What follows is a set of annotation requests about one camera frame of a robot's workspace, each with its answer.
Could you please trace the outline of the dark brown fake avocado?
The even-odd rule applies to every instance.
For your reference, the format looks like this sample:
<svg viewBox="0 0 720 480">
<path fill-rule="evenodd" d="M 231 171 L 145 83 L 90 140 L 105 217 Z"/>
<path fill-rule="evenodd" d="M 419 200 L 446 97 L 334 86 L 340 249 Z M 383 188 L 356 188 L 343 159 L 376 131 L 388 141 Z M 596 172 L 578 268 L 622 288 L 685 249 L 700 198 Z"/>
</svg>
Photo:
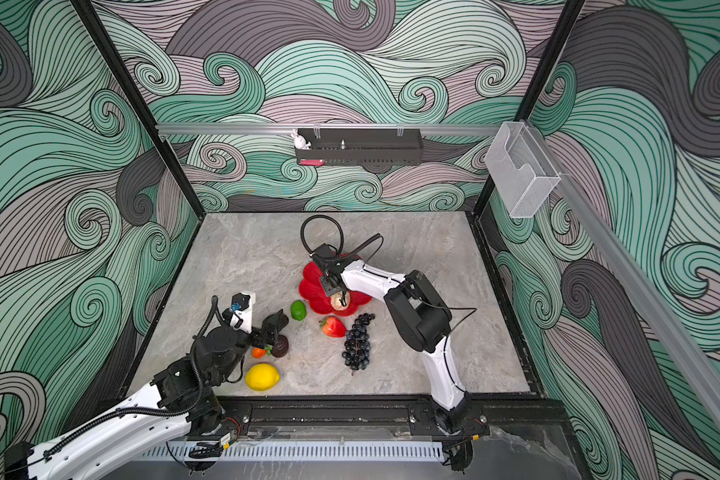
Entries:
<svg viewBox="0 0 720 480">
<path fill-rule="evenodd" d="M 270 354 L 275 358 L 286 356 L 290 349 L 289 339 L 286 335 L 279 335 L 270 349 Z"/>
</svg>

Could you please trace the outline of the red flower-shaped fruit bowl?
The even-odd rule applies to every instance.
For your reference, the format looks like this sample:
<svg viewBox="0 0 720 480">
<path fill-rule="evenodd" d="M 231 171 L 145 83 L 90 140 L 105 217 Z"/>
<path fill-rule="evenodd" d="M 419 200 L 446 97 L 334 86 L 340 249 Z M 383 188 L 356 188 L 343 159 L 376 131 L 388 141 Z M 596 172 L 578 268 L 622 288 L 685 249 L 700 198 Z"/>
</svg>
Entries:
<svg viewBox="0 0 720 480">
<path fill-rule="evenodd" d="M 348 317 L 362 306 L 369 304 L 373 298 L 361 292 L 350 291 L 347 295 L 347 304 L 343 306 L 339 300 L 333 302 L 327 296 L 320 283 L 322 271 L 310 261 L 302 271 L 302 280 L 298 287 L 301 298 L 309 305 L 310 309 L 320 315 L 336 315 Z"/>
</svg>

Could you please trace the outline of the cream fake pear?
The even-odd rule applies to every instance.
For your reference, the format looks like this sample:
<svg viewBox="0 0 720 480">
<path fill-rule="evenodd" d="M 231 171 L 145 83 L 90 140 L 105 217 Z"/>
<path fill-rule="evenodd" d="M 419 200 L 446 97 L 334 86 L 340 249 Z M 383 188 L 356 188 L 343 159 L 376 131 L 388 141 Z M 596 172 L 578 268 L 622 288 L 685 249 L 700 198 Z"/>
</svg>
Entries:
<svg viewBox="0 0 720 480">
<path fill-rule="evenodd" d="M 330 306 L 333 310 L 341 312 L 347 310 L 351 305 L 351 294 L 349 291 L 339 291 L 329 297 Z"/>
</svg>

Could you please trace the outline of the dark purple fake grapes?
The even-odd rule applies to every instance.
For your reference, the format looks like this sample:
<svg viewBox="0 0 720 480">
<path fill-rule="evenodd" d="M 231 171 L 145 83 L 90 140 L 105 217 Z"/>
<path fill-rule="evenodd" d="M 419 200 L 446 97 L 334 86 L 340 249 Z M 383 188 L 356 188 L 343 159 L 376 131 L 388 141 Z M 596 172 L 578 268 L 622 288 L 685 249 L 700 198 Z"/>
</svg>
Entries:
<svg viewBox="0 0 720 480">
<path fill-rule="evenodd" d="M 373 313 L 359 315 L 346 334 L 342 358 L 344 364 L 352 371 L 365 370 L 370 363 L 370 324 L 374 321 Z"/>
</svg>

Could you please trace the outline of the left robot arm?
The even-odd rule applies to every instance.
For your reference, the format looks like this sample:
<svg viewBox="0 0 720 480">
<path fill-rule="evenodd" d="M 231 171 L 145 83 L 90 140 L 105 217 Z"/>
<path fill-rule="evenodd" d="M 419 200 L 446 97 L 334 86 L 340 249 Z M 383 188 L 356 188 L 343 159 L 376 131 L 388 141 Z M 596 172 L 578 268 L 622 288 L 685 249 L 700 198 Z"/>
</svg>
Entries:
<svg viewBox="0 0 720 480">
<path fill-rule="evenodd" d="M 268 316 L 259 327 L 201 327 L 189 352 L 126 400 L 42 444 L 22 442 L 4 455 L 2 479 L 98 479 L 137 455 L 179 437 L 200 442 L 193 467 L 217 459 L 237 440 L 241 426 L 215 395 L 252 348 L 277 342 L 289 319 Z"/>
</svg>

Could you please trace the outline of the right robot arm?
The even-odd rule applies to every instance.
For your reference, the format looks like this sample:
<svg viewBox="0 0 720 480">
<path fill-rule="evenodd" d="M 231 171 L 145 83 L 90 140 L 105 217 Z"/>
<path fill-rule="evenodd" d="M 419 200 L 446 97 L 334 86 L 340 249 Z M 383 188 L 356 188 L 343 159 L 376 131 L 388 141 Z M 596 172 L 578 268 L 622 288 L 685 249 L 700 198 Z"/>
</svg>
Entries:
<svg viewBox="0 0 720 480">
<path fill-rule="evenodd" d="M 452 353 L 452 309 L 429 279 L 418 270 L 402 274 L 373 267 L 357 254 L 340 254 L 328 244 L 309 255 L 327 296 L 363 293 L 385 304 L 404 343 L 422 356 L 438 427 L 447 434 L 460 432 L 469 400 Z"/>
</svg>

